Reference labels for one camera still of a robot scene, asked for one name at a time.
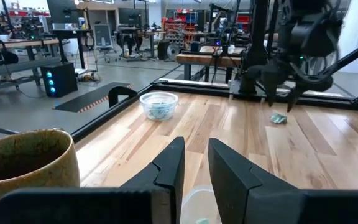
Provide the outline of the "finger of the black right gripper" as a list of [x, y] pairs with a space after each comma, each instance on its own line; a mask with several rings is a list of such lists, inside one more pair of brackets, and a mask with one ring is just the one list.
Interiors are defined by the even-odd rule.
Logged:
[[264, 85], [265, 92], [267, 94], [267, 101], [269, 107], [271, 107], [275, 103], [275, 98], [277, 95], [277, 85], [274, 83], [266, 83]]
[[299, 88], [294, 88], [292, 89], [288, 95], [288, 104], [287, 104], [287, 112], [289, 113], [293, 106], [296, 104], [296, 102], [298, 101], [299, 97], [301, 96], [301, 90]]

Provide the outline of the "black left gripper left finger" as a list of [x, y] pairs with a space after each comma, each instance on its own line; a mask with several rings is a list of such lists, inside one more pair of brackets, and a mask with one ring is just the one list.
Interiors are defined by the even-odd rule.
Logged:
[[0, 224], [179, 224], [185, 141], [176, 137], [120, 187], [27, 188], [0, 199]]

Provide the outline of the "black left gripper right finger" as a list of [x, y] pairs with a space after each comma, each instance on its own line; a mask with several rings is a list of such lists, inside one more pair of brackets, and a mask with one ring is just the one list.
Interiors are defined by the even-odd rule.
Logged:
[[299, 189], [216, 138], [208, 162], [222, 224], [358, 224], [358, 190]]

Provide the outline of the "olive and teal ceramic mug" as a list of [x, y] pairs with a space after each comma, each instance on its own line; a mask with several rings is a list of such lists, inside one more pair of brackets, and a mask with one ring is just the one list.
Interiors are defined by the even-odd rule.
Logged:
[[79, 187], [75, 143], [61, 129], [0, 138], [0, 199], [26, 187]]

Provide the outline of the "thick wooden bench table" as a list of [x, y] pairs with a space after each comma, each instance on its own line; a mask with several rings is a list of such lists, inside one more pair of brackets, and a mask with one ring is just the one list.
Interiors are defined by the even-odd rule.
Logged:
[[[232, 71], [241, 65], [241, 56], [212, 56], [201, 54], [178, 54], [175, 57], [179, 64], [184, 65], [184, 80], [198, 81], [204, 76], [204, 80], [209, 80], [209, 69], [217, 65], [217, 67], [226, 67], [225, 83], [229, 83], [232, 79]], [[191, 74], [192, 65], [201, 65], [201, 71], [197, 75]]]

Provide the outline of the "clear square plastic tub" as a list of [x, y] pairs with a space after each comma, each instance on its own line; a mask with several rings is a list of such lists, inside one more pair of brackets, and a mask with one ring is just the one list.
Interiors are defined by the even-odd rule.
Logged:
[[198, 185], [183, 198], [180, 224], [222, 224], [211, 185]]

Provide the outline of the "red parts shelving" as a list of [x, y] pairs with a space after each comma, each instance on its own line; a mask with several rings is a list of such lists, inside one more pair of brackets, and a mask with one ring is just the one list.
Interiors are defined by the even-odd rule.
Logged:
[[192, 9], [167, 9], [162, 18], [164, 38], [182, 47], [194, 39], [198, 30], [198, 12]]

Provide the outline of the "clear round plastic bowl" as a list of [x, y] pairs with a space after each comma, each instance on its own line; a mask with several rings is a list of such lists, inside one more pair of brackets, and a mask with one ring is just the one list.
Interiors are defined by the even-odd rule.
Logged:
[[[144, 114], [146, 115], [146, 117], [148, 117], [149, 109], [153, 104], [169, 105], [171, 110], [170, 110], [170, 117], [168, 119], [170, 119], [173, 116], [173, 112], [177, 106], [178, 96], [173, 93], [157, 91], [157, 92], [146, 93], [146, 94], [142, 95], [139, 98], [139, 100], [143, 107]], [[150, 119], [150, 120], [166, 121], [168, 119], [165, 119], [165, 120]]]

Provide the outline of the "black curved chair back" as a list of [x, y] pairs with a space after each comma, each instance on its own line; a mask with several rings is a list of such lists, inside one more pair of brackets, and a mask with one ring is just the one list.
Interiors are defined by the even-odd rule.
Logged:
[[108, 92], [108, 103], [110, 108], [119, 103], [119, 96], [133, 98], [137, 96], [137, 92], [126, 86], [113, 87]]

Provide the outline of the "black computer tower blue lights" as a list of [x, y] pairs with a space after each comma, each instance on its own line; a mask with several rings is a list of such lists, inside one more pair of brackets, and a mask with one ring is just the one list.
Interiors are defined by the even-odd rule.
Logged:
[[78, 90], [72, 63], [58, 63], [40, 68], [48, 97], [61, 98]]

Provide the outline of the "small black monitor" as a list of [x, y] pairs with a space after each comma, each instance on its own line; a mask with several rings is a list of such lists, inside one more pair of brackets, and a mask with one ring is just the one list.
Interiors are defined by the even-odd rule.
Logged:
[[142, 24], [141, 9], [119, 8], [118, 14], [120, 24], [129, 26], [140, 26]]

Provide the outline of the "grey mesh office chair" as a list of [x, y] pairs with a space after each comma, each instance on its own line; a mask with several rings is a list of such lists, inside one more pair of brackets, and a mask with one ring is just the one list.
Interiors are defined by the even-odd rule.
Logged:
[[94, 48], [99, 52], [99, 56], [95, 58], [95, 63], [103, 59], [105, 62], [111, 62], [111, 52], [116, 53], [114, 42], [111, 35], [109, 24], [95, 24], [94, 31]]

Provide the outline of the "wooden top workbench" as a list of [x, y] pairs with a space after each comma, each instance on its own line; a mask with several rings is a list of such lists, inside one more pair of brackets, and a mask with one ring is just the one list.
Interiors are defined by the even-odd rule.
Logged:
[[17, 73], [25, 70], [32, 70], [32, 75], [28, 77], [21, 77], [15, 80], [2, 82], [0, 84], [0, 89], [9, 88], [12, 86], [19, 86], [24, 83], [35, 82], [37, 86], [40, 86], [40, 80], [42, 77], [39, 75], [38, 68], [44, 67], [46, 65], [52, 65], [60, 62], [60, 57], [42, 57], [36, 59], [32, 51], [34, 46], [48, 46], [59, 44], [57, 39], [47, 39], [47, 40], [22, 40], [22, 39], [11, 39], [8, 42], [2, 42], [0, 44], [0, 49], [11, 49], [16, 47], [25, 47], [29, 61], [10, 64], [10, 65], [0, 65], [0, 75], [7, 75], [8, 73]]

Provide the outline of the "large black monitor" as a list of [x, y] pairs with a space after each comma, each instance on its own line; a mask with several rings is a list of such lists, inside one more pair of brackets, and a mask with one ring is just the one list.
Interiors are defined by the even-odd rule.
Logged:
[[75, 0], [47, 0], [52, 22], [74, 24], [78, 22], [78, 9]]

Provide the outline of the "black table frame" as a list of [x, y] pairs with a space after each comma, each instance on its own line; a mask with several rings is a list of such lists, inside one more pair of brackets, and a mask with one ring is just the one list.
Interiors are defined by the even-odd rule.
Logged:
[[[171, 80], [160, 78], [149, 86], [137, 91], [137, 96], [129, 98], [127, 96], [119, 96], [119, 103], [108, 109], [102, 115], [98, 116], [94, 120], [90, 121], [80, 129], [74, 131], [71, 136], [75, 143], [82, 140], [93, 131], [98, 129], [104, 123], [115, 117], [118, 113], [125, 110], [139, 98], [153, 90], [161, 91], [172, 91], [178, 93], [189, 93], [195, 95], [210, 95], [220, 97], [234, 97], [237, 99], [245, 99], [250, 101], [257, 101], [264, 99], [267, 101], [267, 94], [265, 89], [259, 83], [256, 84], [257, 93], [250, 94], [239, 91], [240, 81], [233, 80], [230, 85], [219, 83], [213, 85], [203, 82], [193, 82], [189, 80]], [[275, 101], [278, 103], [288, 103], [287, 95], [292, 89], [277, 89], [277, 95]], [[318, 91], [304, 91], [296, 102], [299, 105], [307, 106], [319, 106], [326, 108], [337, 108], [346, 110], [357, 110], [358, 111], [358, 97], [357, 98], [344, 98], [338, 96], [324, 95]]]

